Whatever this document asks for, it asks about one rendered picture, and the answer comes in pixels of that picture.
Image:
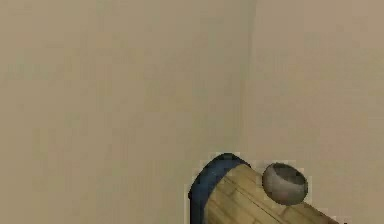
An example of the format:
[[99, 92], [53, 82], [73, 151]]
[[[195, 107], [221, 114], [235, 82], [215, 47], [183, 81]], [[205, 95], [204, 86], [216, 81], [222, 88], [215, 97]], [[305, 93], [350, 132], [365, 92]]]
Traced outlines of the wooden table with blue edge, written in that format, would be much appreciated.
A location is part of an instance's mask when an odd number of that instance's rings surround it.
[[304, 201], [274, 202], [262, 174], [232, 153], [215, 157], [191, 185], [189, 224], [339, 224]]

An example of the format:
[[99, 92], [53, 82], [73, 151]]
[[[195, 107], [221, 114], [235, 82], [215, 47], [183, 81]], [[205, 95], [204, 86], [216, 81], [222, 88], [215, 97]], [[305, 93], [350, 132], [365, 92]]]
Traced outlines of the brown rusty bowl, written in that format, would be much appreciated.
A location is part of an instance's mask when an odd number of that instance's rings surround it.
[[279, 162], [266, 167], [262, 186], [269, 198], [285, 206], [302, 203], [308, 194], [306, 177], [291, 165]]

